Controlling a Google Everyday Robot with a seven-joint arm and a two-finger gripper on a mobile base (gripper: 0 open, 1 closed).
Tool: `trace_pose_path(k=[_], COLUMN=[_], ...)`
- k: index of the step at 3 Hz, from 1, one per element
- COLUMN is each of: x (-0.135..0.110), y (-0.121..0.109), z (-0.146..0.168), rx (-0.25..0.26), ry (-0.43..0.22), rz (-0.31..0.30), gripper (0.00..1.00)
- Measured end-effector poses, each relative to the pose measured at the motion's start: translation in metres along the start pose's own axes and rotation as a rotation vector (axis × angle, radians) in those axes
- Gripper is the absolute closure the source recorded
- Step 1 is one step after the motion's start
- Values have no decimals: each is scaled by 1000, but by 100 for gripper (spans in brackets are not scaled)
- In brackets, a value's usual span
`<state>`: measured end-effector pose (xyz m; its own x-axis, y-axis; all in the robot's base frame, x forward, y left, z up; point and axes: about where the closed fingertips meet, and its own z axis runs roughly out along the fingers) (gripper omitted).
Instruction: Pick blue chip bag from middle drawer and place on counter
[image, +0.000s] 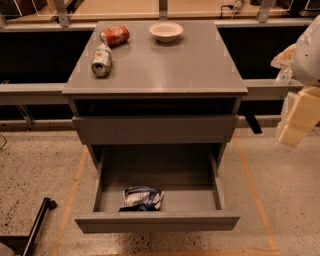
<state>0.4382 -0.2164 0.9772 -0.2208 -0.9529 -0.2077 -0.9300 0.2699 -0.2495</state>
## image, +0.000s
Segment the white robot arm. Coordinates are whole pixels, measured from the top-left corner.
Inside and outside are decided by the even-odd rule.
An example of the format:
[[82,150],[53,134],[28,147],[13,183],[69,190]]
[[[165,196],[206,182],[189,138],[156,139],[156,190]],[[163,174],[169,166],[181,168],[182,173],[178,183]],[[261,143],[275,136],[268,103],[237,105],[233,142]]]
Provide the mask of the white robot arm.
[[288,85],[294,79],[304,85],[291,96],[293,104],[281,119],[278,141],[296,147],[320,122],[320,15],[298,40],[271,61],[278,68],[278,85]]

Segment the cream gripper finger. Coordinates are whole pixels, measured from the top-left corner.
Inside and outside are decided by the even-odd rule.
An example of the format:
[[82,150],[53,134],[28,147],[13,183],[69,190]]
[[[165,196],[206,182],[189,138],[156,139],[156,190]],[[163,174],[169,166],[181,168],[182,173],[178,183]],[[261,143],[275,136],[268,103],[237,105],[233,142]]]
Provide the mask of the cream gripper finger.
[[296,147],[320,122],[320,88],[307,86],[296,94],[279,143]]
[[277,139],[280,139],[281,134],[284,131],[284,128],[285,128],[285,125],[287,124],[287,119],[293,107],[295,98],[296,98],[296,93],[289,92],[283,101],[283,106],[280,114],[281,120],[279,121],[276,129]]

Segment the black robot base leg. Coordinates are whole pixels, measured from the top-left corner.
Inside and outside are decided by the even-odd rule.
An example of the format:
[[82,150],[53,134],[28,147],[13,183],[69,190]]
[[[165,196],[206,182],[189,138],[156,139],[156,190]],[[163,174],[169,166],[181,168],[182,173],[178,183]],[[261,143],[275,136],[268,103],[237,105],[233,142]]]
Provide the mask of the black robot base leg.
[[0,256],[31,256],[42,222],[49,210],[57,207],[55,200],[45,197],[27,236],[1,236]]

